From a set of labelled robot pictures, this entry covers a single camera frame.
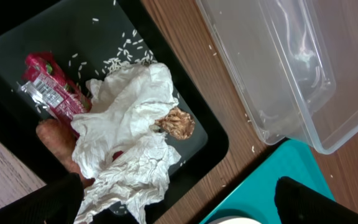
teal cutting board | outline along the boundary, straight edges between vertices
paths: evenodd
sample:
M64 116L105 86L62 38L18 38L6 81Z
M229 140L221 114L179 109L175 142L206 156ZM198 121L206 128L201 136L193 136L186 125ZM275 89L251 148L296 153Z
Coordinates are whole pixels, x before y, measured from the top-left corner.
M232 215L252 218L262 224L281 223L274 195L278 179L284 176L334 200L309 146L289 140L253 171L201 224Z

black tray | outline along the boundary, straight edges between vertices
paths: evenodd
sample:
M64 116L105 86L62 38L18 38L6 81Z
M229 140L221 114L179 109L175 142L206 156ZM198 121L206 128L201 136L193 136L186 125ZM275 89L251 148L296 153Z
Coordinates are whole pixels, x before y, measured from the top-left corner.
M165 200L146 208L147 222L151 223L225 156L228 139L140 1L117 1L115 6L113 2L0 0L0 141L46 183L63 177L67 172L34 131L39 120L47 118L48 114L38 114L28 96L16 93L16 82L20 82L25 70L25 56L51 50L66 74L85 90L85 80L103 78L103 60L115 57L117 48L122 47L136 29L137 37L144 39L144 48L127 47L133 58L142 58L145 50L152 50L154 57L171 70L176 87L174 96L177 91L181 96L179 107L194 114L197 122L189 140L167 140L182 155L182 160L169 170L171 184ZM92 18L98 18L99 22L93 22ZM75 53L79 56L72 59ZM81 71L82 78L78 79L78 66L84 61L88 64ZM94 218L95 223L106 221L133 219L130 215L114 215L109 210Z

transparent plastic box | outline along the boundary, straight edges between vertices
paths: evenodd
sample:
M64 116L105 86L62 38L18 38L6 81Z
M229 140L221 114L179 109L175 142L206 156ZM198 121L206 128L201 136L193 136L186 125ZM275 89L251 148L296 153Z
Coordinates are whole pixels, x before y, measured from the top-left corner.
M197 0L258 137L322 154L358 132L358 0Z

paper towel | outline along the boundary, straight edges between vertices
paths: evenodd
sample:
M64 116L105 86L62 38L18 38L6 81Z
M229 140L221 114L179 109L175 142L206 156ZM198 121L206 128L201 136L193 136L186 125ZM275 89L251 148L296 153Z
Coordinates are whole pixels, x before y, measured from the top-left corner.
M178 104L170 71L161 63L133 65L87 86L93 107L71 123L80 134L72 158L86 178L96 181L85 189L75 223L89 223L118 201L145 223L145 205L163 200L168 168L180 159L165 143L165 133L149 128ZM113 162L118 151L124 153Z

barcode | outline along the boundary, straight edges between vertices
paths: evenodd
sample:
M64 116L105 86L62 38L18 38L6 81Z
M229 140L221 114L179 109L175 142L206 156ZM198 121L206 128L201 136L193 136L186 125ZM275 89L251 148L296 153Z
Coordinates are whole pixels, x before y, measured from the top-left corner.
M52 107L56 108L63 101L63 97L60 96L59 93L39 78L34 81L34 86L42 94L42 99Z

